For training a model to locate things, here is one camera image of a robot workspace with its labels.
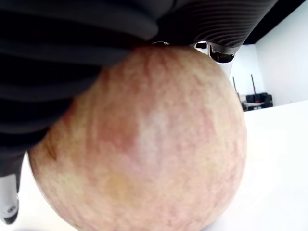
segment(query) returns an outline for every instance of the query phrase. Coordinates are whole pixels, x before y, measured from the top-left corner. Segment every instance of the black ceiling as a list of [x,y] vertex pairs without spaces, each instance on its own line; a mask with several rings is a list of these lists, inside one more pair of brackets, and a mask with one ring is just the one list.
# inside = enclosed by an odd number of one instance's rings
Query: black ceiling
[[244,44],[254,44],[299,7],[305,0],[279,0],[250,34]]

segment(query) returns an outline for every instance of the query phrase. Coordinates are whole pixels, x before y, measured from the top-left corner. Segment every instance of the red apple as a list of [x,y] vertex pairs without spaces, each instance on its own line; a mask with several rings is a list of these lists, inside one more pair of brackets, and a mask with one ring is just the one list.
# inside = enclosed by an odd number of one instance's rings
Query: red apple
[[29,152],[46,200],[83,231],[199,231],[230,203],[245,156],[229,80],[181,47],[105,68]]

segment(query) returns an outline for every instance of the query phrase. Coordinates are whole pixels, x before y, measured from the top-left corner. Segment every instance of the apple skin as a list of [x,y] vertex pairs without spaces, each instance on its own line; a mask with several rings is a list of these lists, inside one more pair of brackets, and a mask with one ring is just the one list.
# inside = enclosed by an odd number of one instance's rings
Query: apple skin
[[53,209],[82,231],[199,231],[234,197],[247,149],[237,94],[206,55],[140,47],[104,68],[30,150]]

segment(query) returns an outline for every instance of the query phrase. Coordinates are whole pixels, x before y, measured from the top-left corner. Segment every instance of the white table surface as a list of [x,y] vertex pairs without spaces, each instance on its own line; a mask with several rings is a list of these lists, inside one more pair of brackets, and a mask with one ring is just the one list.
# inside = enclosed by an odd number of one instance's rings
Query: white table surface
[[[204,231],[308,231],[308,102],[245,113],[248,159],[227,211]],[[25,159],[20,213],[0,231],[76,231],[49,207]]]

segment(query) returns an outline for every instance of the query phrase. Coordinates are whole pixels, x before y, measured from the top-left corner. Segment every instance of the black pole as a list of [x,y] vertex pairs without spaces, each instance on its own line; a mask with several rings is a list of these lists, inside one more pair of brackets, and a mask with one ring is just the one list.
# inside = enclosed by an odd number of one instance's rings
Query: black pole
[[235,80],[234,80],[234,76],[233,76],[232,78],[233,78],[234,89],[235,89],[235,91],[237,92],[236,85],[235,85]]
[[252,74],[251,74],[251,80],[252,80],[252,85],[254,86],[254,93],[256,95],[257,94],[256,93],[256,87],[255,87],[254,77],[252,76]]

